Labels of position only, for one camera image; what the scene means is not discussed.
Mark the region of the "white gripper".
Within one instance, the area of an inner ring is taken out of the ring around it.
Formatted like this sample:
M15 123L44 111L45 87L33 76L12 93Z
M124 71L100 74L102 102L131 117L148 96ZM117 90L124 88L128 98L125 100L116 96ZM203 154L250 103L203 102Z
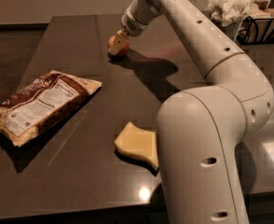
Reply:
M129 36L139 36L148 27L149 21L145 16L135 17L127 10L121 18L122 30L108 39L108 51L113 56L125 56L130 49Z

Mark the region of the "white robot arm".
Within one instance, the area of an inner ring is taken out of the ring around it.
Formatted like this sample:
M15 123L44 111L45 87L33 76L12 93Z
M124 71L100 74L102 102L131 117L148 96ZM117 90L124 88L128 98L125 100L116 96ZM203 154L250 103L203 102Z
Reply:
M256 64L188 0L133 0L110 47L117 54L164 15L206 84L158 111L158 162L170 224L250 224L235 147L260 130L274 90Z

